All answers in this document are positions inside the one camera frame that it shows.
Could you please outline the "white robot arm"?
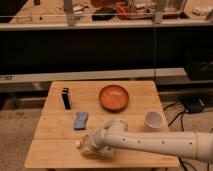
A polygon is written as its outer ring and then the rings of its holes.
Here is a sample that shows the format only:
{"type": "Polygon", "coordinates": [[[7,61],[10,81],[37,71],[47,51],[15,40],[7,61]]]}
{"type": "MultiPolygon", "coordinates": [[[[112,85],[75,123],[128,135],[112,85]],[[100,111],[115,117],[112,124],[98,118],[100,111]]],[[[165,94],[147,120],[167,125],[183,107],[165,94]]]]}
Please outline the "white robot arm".
{"type": "Polygon", "coordinates": [[[83,140],[83,155],[104,155],[107,148],[144,151],[213,164],[213,133],[128,132],[128,122],[116,118],[83,140]]]}

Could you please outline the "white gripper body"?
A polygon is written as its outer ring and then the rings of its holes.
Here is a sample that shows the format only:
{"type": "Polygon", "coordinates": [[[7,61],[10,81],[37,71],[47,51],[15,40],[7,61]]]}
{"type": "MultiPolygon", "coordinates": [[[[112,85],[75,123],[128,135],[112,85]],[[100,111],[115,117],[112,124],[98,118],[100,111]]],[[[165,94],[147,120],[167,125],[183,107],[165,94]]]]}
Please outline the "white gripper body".
{"type": "Polygon", "coordinates": [[[114,150],[104,145],[104,129],[98,129],[80,140],[80,153],[85,156],[112,157],[114,150]]]}

